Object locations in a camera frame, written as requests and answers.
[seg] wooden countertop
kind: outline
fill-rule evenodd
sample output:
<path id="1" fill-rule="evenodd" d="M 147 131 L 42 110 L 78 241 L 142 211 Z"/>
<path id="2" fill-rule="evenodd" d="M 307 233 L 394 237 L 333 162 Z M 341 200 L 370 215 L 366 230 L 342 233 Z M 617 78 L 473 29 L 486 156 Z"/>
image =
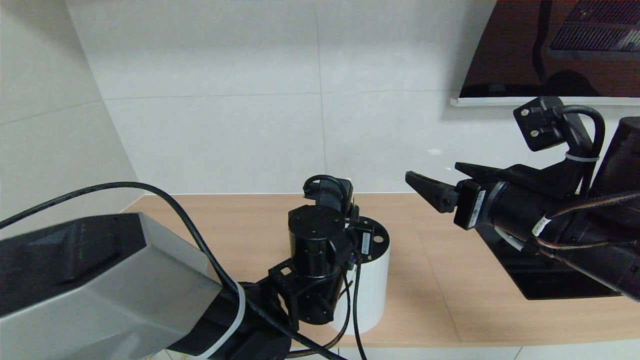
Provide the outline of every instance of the wooden countertop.
<path id="1" fill-rule="evenodd" d="M 289 257 L 287 212 L 301 195 L 179 195 L 220 263 L 238 281 L 258 281 Z M 475 231 L 439 214 L 415 194 L 356 194 L 363 216 L 391 237 L 387 305 L 362 336 L 373 347 L 523 346 L 640 338 L 640 304 L 625 297 L 526 300 Z M 156 196 L 142 211 L 193 243 L 178 216 Z M 301 324 L 326 343 L 328 325 Z M 355 346 L 345 336 L 340 346 Z"/>

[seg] black cable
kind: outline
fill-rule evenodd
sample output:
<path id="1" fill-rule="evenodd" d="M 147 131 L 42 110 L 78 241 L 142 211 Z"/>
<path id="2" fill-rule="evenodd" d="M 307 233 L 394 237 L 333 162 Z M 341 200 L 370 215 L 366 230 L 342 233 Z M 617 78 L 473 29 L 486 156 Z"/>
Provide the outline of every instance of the black cable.
<path id="1" fill-rule="evenodd" d="M 12 225 L 26 217 L 30 217 L 35 213 L 39 213 L 40 211 L 48 209 L 51 206 L 60 204 L 61 202 L 65 202 L 67 200 L 85 195 L 87 193 L 92 193 L 92 192 L 97 192 L 97 191 L 107 190 L 107 189 L 115 189 L 115 188 L 136 188 L 136 189 L 146 190 L 148 192 L 152 192 L 158 195 L 160 198 L 166 201 L 172 207 L 172 209 L 178 214 L 182 222 L 184 222 L 184 225 L 187 227 L 187 230 L 189 230 L 189 233 L 191 234 L 193 239 L 196 241 L 196 244 L 198 244 L 198 247 L 200 248 L 200 250 L 204 252 L 204 254 L 207 256 L 207 258 L 211 262 L 211 265 L 213 266 L 216 273 L 218 274 L 218 277 L 220 277 L 220 280 L 223 283 L 223 285 L 230 288 L 237 295 L 238 289 L 236 288 L 234 281 L 231 279 L 229 274 L 222 268 L 222 266 L 220 265 L 218 260 L 215 258 L 215 256 L 213 256 L 213 253 L 211 252 L 206 242 L 202 238 L 202 235 L 200 234 L 200 231 L 198 231 L 196 225 L 193 223 L 191 218 L 189 218 L 189 215 L 187 214 L 187 212 L 171 195 L 149 184 L 138 183 L 135 181 L 119 181 L 114 183 L 105 183 L 105 184 L 88 186 L 86 188 L 82 188 L 70 193 L 66 193 L 65 195 L 61 195 L 55 199 L 51 199 L 49 201 L 43 202 L 39 205 L 33 206 L 32 208 L 24 210 L 12 217 L 2 220 L 0 222 L 0 229 L 4 229 L 9 225 Z M 254 310 L 255 313 L 257 313 L 261 318 L 265 319 L 265 321 L 267 321 L 271 326 L 278 329 L 280 332 L 292 338 L 293 340 L 296 340 L 298 343 L 301 343 L 302 345 L 305 345 L 309 349 L 316 351 L 319 355 L 324 356 L 327 359 L 346 360 L 343 357 L 338 356 L 330 352 L 329 350 L 323 348 L 320 344 L 316 343 L 315 341 L 312 341 L 308 337 L 296 332 L 289 326 L 280 323 L 278 320 L 275 320 L 275 318 L 273 318 L 271 315 L 266 313 L 265 310 L 263 310 L 258 304 L 256 304 L 251 299 L 246 298 L 246 303 L 249 304 L 249 307 L 252 310 Z"/>
<path id="2" fill-rule="evenodd" d="M 342 337 L 344 336 L 344 333 L 347 332 L 347 328 L 349 327 L 349 319 L 351 318 L 351 292 L 349 291 L 349 286 L 347 283 L 347 271 L 345 269 L 342 269 L 342 281 L 344 281 L 344 291 L 347 293 L 347 316 L 344 319 L 344 324 L 342 324 L 342 328 L 338 332 L 338 335 L 336 335 L 331 341 L 329 341 L 324 346 L 324 348 L 326 349 L 330 349 L 334 347 L 342 339 Z M 315 353 L 316 352 L 311 349 L 295 350 L 295 351 L 289 352 L 289 355 L 287 355 L 286 358 L 292 359 L 294 357 L 309 356 Z"/>
<path id="3" fill-rule="evenodd" d="M 602 115 L 594 108 L 583 105 L 565 105 L 552 109 L 554 115 L 557 117 L 561 117 L 566 114 L 583 114 L 587 115 L 593 120 L 595 134 L 593 137 L 593 145 L 591 146 L 591 152 L 589 156 L 591 158 L 599 157 L 600 151 L 602 151 L 602 146 L 604 144 L 605 135 L 605 123 Z M 586 163 L 584 165 L 584 175 L 582 176 L 582 185 L 580 186 L 580 197 L 586 198 L 589 196 L 589 190 L 591 188 L 591 178 L 593 177 L 593 172 L 595 171 L 595 169 L 595 161 Z"/>
<path id="4" fill-rule="evenodd" d="M 317 180 L 327 180 L 338 185 L 340 194 L 342 195 L 342 204 L 340 205 L 342 207 L 342 214 L 346 215 L 347 210 L 349 209 L 349 193 L 347 192 L 347 188 L 345 188 L 344 185 L 335 177 L 331 175 L 314 175 L 308 178 L 307 181 L 305 181 L 305 184 L 302 186 L 302 190 L 305 192 L 305 194 L 310 190 L 309 186 L 311 185 L 311 183 Z"/>
<path id="5" fill-rule="evenodd" d="M 362 258 L 360 257 L 360 251 L 357 247 L 354 248 L 356 253 L 356 281 L 353 289 L 353 333 L 356 337 L 356 345 L 358 345 L 358 351 L 362 360 L 367 360 L 367 355 L 364 353 L 364 347 L 362 347 L 362 340 L 360 339 L 360 329 L 358 329 L 358 286 L 360 285 L 360 268 L 362 267 Z"/>
<path id="6" fill-rule="evenodd" d="M 545 64 L 542 61 L 542 45 L 544 45 L 549 33 L 549 20 L 551 19 L 552 5 L 553 2 L 551 0 L 540 1 L 540 12 L 538 12 L 538 32 L 531 51 L 533 69 L 536 71 L 536 75 L 538 75 L 538 79 L 542 85 L 547 82 L 547 72 L 545 71 Z"/>

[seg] white cylindrical base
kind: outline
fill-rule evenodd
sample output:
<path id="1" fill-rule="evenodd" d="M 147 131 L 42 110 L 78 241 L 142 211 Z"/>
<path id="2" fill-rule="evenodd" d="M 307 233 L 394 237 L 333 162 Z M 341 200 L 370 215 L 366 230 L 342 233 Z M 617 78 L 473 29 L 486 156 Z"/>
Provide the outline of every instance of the white cylindrical base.
<path id="1" fill-rule="evenodd" d="M 360 285 L 358 286 L 358 330 L 363 334 L 380 321 L 385 311 L 385 300 L 387 298 L 387 274 L 389 270 L 390 247 L 378 259 L 362 264 L 360 271 Z M 347 273 L 348 282 L 356 278 L 356 268 Z M 351 292 L 351 315 L 349 316 L 349 327 L 346 334 L 353 335 L 353 290 L 354 285 L 349 287 Z M 330 323 L 336 331 L 340 331 L 347 316 L 347 296 L 343 294 L 338 300 L 333 313 L 333 321 Z"/>

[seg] label sticker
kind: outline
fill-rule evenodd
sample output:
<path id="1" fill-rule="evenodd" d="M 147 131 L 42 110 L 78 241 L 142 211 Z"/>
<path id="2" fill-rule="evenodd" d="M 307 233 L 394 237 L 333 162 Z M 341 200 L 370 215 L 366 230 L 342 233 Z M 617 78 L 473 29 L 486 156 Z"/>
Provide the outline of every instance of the label sticker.
<path id="1" fill-rule="evenodd" d="M 469 220 L 469 227 L 476 226 L 476 222 L 478 220 L 478 215 L 480 215 L 480 208 L 482 208 L 482 201 L 484 200 L 484 195 L 486 190 L 483 190 L 478 193 L 478 197 L 476 198 L 476 205 L 474 206 L 474 210 L 471 213 L 471 219 Z"/>
<path id="2" fill-rule="evenodd" d="M 362 233 L 362 255 L 369 255 L 369 246 L 371 245 L 371 234 Z"/>

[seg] white tiled wall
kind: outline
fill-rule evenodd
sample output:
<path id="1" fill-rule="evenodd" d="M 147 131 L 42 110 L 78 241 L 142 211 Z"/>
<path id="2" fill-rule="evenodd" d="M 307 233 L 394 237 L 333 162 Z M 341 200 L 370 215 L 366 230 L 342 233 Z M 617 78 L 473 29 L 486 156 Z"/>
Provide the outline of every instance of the white tiled wall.
<path id="1" fill-rule="evenodd" d="M 561 160 L 529 152 L 510 107 L 449 106 L 494 3 L 67 0 L 138 177 L 172 193 L 300 192 L 322 172 L 408 192 L 407 170 Z"/>
<path id="2" fill-rule="evenodd" d="M 83 186 L 135 180 L 64 1 L 0 6 L 0 218 Z M 3 229 L 0 238 L 118 212 L 140 194 L 85 195 Z"/>

